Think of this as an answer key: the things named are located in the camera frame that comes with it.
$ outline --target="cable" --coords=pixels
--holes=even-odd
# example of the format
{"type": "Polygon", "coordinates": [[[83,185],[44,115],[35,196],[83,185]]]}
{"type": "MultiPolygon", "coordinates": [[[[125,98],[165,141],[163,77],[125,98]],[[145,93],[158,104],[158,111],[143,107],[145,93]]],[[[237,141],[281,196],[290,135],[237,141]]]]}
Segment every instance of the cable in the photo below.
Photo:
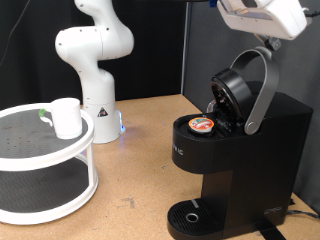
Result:
{"type": "Polygon", "coordinates": [[[311,14],[306,13],[305,15],[306,15],[306,17],[318,17],[320,15],[320,11],[319,12],[314,11],[314,13],[311,13],[311,14]]]}
{"type": "Polygon", "coordinates": [[[310,217],[313,217],[315,219],[319,219],[320,220],[320,216],[315,214],[315,213],[309,213],[309,212],[302,212],[302,211],[298,211],[298,210],[291,210],[287,212],[287,215],[292,215],[292,214],[306,214],[310,217]]]}
{"type": "Polygon", "coordinates": [[[14,25],[14,27],[12,28],[12,30],[11,30],[11,32],[10,32],[10,35],[9,35],[9,37],[8,37],[7,47],[6,47],[6,50],[4,51],[4,55],[3,55],[2,60],[1,60],[1,62],[0,62],[0,66],[2,65],[4,59],[5,59],[6,55],[7,55],[7,51],[8,51],[8,48],[9,48],[9,43],[10,43],[11,36],[12,36],[14,30],[16,29],[16,27],[18,26],[18,24],[20,23],[20,20],[21,20],[21,18],[23,17],[24,13],[26,12],[30,1],[31,1],[31,0],[28,0],[28,2],[26,3],[26,5],[25,5],[25,7],[24,7],[24,9],[23,9],[23,11],[22,11],[22,13],[21,13],[18,21],[16,22],[16,24],[14,25]]]}

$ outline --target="single-serve coffee maker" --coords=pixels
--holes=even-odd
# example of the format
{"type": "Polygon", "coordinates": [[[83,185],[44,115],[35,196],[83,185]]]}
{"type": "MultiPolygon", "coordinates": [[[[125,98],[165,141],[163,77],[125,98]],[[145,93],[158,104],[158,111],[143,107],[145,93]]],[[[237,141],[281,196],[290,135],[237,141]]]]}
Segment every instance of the single-serve coffee maker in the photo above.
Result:
{"type": "Polygon", "coordinates": [[[172,160],[203,174],[203,184],[200,198],[169,210],[173,238],[226,239],[284,223],[312,109],[276,92],[278,81],[269,50],[245,51],[213,77],[211,111],[174,122],[172,160]],[[245,82],[240,74],[256,57],[265,79],[245,82]]]}

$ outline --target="coffee pod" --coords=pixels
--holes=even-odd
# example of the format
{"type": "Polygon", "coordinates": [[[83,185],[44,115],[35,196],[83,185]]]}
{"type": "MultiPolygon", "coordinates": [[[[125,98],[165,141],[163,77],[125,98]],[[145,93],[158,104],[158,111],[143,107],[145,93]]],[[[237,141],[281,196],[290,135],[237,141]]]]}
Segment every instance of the coffee pod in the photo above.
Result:
{"type": "Polygon", "coordinates": [[[189,121],[189,129],[196,133],[210,133],[213,127],[214,122],[209,118],[199,117],[193,118],[189,121]]]}

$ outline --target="wooden table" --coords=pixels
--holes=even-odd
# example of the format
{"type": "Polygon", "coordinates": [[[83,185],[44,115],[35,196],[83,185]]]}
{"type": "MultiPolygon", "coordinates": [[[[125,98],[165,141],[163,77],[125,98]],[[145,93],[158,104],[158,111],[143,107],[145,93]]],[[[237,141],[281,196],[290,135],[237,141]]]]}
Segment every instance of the wooden table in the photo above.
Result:
{"type": "MultiPolygon", "coordinates": [[[[199,113],[182,95],[117,102],[125,134],[95,145],[99,186],[75,213],[35,226],[0,224],[0,240],[172,239],[167,213],[177,202],[200,197],[202,175],[176,167],[171,160],[172,124],[199,113]]],[[[290,209],[313,212],[298,197],[290,209]]],[[[305,215],[286,218],[279,230],[288,240],[319,240],[320,221],[305,215]]],[[[232,238],[263,240],[259,233],[232,238]]]]}

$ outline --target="dark background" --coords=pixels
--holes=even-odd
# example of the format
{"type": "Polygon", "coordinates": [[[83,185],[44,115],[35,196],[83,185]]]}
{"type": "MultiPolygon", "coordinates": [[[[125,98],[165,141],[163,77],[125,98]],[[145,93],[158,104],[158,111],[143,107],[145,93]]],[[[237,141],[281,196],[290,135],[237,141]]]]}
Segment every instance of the dark background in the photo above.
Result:
{"type": "MultiPolygon", "coordinates": [[[[27,0],[0,2],[0,58],[27,0]]],[[[116,100],[180,93],[184,2],[113,1],[119,19],[135,37],[133,52],[99,62],[115,78],[116,100]]],[[[31,0],[0,66],[0,110],[61,97],[82,100],[75,70],[55,51],[62,29],[93,25],[74,1],[31,0]]]]}
{"type": "MultiPolygon", "coordinates": [[[[320,1],[300,0],[311,12],[320,10],[320,1]]],[[[231,66],[242,52],[262,46],[253,34],[234,31],[224,23],[218,9],[208,3],[190,4],[184,95],[205,112],[213,100],[212,77],[231,66]]],[[[282,41],[274,53],[280,66],[279,92],[314,109],[294,192],[320,213],[320,16],[294,41],[282,41]]],[[[246,81],[263,80],[261,58],[245,70],[246,81]]]]}

